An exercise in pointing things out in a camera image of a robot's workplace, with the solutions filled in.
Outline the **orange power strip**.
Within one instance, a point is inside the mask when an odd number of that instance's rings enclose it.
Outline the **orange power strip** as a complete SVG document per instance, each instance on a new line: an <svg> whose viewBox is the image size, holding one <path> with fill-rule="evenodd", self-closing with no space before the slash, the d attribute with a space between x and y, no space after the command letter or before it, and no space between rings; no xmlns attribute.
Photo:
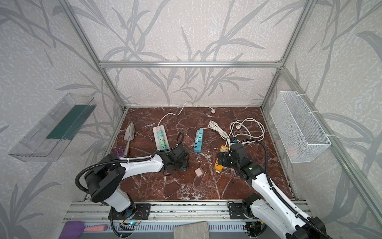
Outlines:
<svg viewBox="0 0 382 239"><path fill-rule="evenodd" d="M228 152L229 148L227 146L222 145L214 165L216 171L221 172L223 168L226 167L226 157L228 156Z"/></svg>

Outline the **blue power strip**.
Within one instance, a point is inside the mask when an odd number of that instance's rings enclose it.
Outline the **blue power strip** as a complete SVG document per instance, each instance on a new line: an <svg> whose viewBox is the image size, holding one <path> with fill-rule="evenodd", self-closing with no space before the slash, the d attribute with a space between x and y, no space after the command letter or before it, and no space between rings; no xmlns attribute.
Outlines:
<svg viewBox="0 0 382 239"><path fill-rule="evenodd" d="M203 137L204 137L204 129L201 127L196 132L196 138L194 143L194 152L201 153L202 151L202 145L203 145Z"/></svg>

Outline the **white multicolour power strip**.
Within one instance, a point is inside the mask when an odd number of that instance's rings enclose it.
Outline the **white multicolour power strip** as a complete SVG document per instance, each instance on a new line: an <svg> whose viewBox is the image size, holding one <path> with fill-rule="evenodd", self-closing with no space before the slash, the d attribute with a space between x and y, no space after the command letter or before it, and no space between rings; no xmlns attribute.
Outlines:
<svg viewBox="0 0 382 239"><path fill-rule="evenodd" d="M170 148L163 125L153 127L153 133L157 150L165 150Z"/></svg>

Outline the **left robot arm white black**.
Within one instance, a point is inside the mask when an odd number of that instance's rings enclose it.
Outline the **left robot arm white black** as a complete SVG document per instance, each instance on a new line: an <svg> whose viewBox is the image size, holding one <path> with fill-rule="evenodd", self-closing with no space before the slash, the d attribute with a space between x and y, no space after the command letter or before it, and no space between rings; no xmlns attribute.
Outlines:
<svg viewBox="0 0 382 239"><path fill-rule="evenodd" d="M111 153L99 163L81 170L75 184L78 189L90 194L92 202L107 204L112 212L127 218L135 213L136 206L129 195L120 189L121 182L145 173L187 171L189 155L181 144L143 157L126 158Z"/></svg>

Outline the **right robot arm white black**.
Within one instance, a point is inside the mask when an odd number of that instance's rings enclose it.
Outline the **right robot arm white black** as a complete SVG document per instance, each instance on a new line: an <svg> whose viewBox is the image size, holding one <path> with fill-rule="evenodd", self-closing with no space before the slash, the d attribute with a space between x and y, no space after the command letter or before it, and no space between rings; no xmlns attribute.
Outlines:
<svg viewBox="0 0 382 239"><path fill-rule="evenodd" d="M252 162L241 143L220 152L216 164L229 167L256 192L242 201L244 216L264 222L281 239L329 239L325 224L293 203L270 179L268 166Z"/></svg>

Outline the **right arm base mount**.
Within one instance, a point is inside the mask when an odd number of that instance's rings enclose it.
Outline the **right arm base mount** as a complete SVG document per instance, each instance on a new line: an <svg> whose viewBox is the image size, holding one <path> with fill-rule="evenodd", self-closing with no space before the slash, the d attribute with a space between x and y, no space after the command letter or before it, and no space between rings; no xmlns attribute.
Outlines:
<svg viewBox="0 0 382 239"><path fill-rule="evenodd" d="M260 220L245 202L227 202L229 217L232 220Z"/></svg>

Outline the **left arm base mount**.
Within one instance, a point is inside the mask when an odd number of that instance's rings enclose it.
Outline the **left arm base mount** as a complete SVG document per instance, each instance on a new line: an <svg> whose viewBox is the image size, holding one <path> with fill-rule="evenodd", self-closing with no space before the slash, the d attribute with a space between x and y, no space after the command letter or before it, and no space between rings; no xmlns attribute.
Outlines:
<svg viewBox="0 0 382 239"><path fill-rule="evenodd" d="M150 214L151 204L138 203L133 206L129 206L121 213L113 210L114 220L148 220Z"/></svg>

